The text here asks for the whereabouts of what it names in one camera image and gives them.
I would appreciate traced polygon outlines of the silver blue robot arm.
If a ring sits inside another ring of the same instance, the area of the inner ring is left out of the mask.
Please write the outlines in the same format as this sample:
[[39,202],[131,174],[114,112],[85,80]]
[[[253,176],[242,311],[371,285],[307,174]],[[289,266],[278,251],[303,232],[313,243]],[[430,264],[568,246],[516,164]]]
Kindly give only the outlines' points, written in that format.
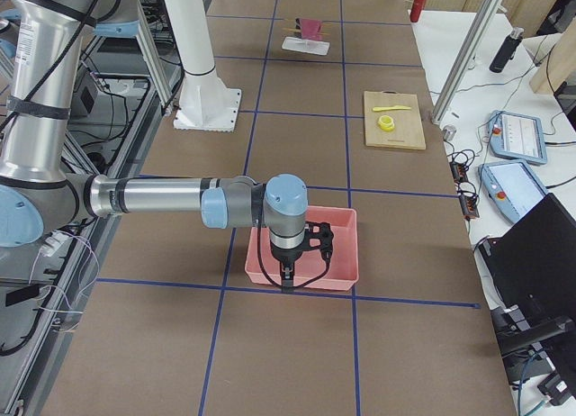
[[294,288],[309,248],[305,184],[280,175],[259,184],[234,178],[68,175],[60,166],[81,40],[88,33],[134,37],[144,54],[139,0],[13,0],[21,15],[1,151],[1,244],[32,243],[71,222],[135,212],[198,211],[209,228],[267,227],[280,265],[276,285]]

